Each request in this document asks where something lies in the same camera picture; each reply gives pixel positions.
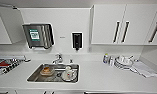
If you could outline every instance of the wall-mounted dispenser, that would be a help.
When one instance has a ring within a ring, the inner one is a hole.
[[[54,44],[50,24],[24,24],[23,29],[30,49],[32,47],[48,49]]]
[[[73,48],[76,49],[76,51],[79,50],[79,48],[82,48],[82,33],[72,33],[73,37]]]

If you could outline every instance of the black soap dispenser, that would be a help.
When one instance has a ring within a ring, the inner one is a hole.
[[[76,49],[76,51],[79,50],[79,48],[82,48],[82,33],[72,33],[73,38],[73,48]]]

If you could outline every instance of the dish rack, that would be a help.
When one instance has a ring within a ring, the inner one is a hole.
[[[6,74],[9,71],[13,70],[16,68],[18,65],[22,63],[23,60],[16,60],[16,59],[0,59],[0,64],[2,62],[5,62],[7,65],[6,66],[0,66],[0,75]]]

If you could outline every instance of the white wall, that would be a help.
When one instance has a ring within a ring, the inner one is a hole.
[[[0,54],[77,54],[72,48],[72,32],[83,33],[83,48],[78,54],[109,53],[141,55],[143,46],[114,46],[89,44],[89,8],[20,8],[24,23],[50,23],[53,28],[55,45],[45,51],[28,48],[26,40],[12,44],[0,45]]]
[[[157,65],[157,46],[145,46],[141,57]]]

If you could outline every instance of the bottle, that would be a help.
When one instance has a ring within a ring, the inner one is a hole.
[[[104,55],[103,62],[104,63],[108,62],[108,54],[107,53]]]

